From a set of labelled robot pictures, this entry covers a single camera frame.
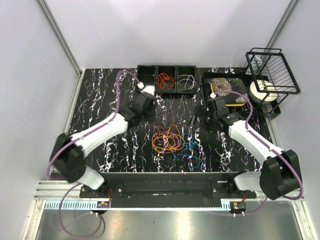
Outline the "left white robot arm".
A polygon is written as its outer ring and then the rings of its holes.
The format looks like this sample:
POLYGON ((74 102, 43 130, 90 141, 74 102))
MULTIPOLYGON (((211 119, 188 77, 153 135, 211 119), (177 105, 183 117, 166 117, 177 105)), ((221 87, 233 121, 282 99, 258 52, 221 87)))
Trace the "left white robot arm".
POLYGON ((85 158, 104 142, 147 121, 155 113, 155 101, 153 93, 143 92, 96 125, 71 136, 60 134, 49 166, 55 167, 68 183, 88 186, 95 197, 103 198, 108 193, 105 179, 86 164, 85 158))

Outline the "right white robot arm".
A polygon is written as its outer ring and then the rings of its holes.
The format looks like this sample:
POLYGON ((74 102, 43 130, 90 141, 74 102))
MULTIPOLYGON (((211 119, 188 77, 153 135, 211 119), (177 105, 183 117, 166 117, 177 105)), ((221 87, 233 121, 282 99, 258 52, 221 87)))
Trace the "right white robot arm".
POLYGON ((288 194, 299 190, 303 195, 303 182, 298 155, 283 150, 257 133, 248 120, 237 112, 230 112, 221 97, 208 101, 206 106, 196 105, 190 123, 213 133, 222 131, 241 144, 260 162, 261 171, 238 173, 227 185, 228 195, 239 198, 245 191, 264 193, 270 200, 280 197, 293 199, 288 194))

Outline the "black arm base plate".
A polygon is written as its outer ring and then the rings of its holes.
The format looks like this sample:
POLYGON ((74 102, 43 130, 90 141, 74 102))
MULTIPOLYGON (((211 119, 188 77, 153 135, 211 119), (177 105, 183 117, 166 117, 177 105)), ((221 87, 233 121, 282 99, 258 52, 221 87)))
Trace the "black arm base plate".
POLYGON ((177 209, 222 208, 222 199, 255 199, 256 193, 235 189, 235 172, 104 173, 99 190, 84 185, 80 198, 111 197, 112 208, 177 209))

